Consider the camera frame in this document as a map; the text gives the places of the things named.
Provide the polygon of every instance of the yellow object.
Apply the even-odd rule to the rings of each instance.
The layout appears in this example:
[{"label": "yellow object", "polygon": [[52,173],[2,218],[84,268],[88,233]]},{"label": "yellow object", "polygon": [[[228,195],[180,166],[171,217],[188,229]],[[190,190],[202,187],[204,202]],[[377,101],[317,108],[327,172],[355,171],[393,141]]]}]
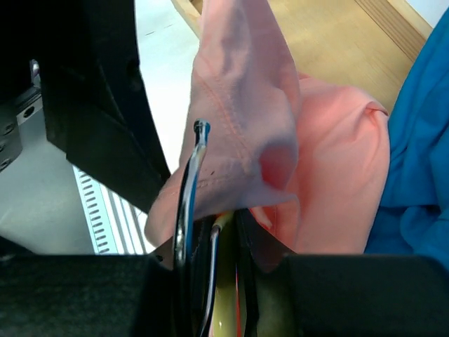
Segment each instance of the yellow object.
[{"label": "yellow object", "polygon": [[214,225],[222,229],[218,242],[217,286],[213,306],[214,337],[236,337],[236,235],[233,213],[220,216]]}]

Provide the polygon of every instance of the wooden surface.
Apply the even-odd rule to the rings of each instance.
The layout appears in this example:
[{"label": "wooden surface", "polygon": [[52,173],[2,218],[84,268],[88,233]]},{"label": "wooden surface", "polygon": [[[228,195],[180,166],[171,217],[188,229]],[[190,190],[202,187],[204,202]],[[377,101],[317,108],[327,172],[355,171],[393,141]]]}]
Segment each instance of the wooden surface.
[{"label": "wooden surface", "polygon": [[[201,0],[172,1],[198,34]],[[335,84],[358,86],[391,111],[413,55],[425,39],[406,20],[395,20],[398,11],[389,1],[398,0],[371,1],[381,6],[370,6],[370,1],[361,6],[357,0],[269,0],[298,70]],[[399,32],[396,41],[391,30]],[[409,39],[416,40],[411,47]]]}]

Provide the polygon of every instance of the wooden edge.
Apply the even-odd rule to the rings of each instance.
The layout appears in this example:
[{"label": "wooden edge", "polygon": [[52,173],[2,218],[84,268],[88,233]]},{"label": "wooden edge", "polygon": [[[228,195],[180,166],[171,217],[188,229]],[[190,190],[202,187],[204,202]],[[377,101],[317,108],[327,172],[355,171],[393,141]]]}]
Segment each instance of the wooden edge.
[{"label": "wooden edge", "polygon": [[427,36],[424,36],[421,31],[415,28],[414,24],[409,22],[409,20],[413,20],[415,25],[417,25],[419,20],[416,15],[419,14],[415,12],[415,15],[413,15],[411,14],[411,11],[414,11],[412,8],[406,9],[405,4],[399,5],[402,0],[355,1],[407,57],[414,62],[427,38]]},{"label": "wooden edge", "polygon": [[184,21],[189,25],[190,29],[192,29],[195,35],[199,37],[199,19],[201,15],[193,3],[190,2],[190,0],[171,0],[171,2]]},{"label": "wooden edge", "polygon": [[387,0],[425,39],[432,33],[432,27],[406,0]]}]

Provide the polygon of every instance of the white surface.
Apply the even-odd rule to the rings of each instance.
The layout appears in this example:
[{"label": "white surface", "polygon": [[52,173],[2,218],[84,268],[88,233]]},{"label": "white surface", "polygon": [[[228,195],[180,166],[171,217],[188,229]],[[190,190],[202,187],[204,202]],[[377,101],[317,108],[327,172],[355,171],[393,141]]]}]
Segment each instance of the white surface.
[{"label": "white surface", "polygon": [[135,0],[140,71],[168,167],[178,167],[198,38],[170,0]]},{"label": "white surface", "polygon": [[446,9],[449,8],[449,0],[407,0],[407,2],[432,27],[436,26]]}]

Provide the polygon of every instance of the metal hook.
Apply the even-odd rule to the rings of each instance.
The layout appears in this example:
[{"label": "metal hook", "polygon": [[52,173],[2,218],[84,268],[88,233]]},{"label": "metal hook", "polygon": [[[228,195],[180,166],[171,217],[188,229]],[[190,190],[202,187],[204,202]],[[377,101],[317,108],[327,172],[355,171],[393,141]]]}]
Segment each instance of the metal hook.
[{"label": "metal hook", "polygon": [[192,232],[196,182],[206,155],[210,124],[204,119],[194,123],[195,147],[187,162],[177,207],[175,234],[173,235],[173,272],[175,273],[174,318],[178,336],[193,336],[190,314],[190,272],[192,265]]}]

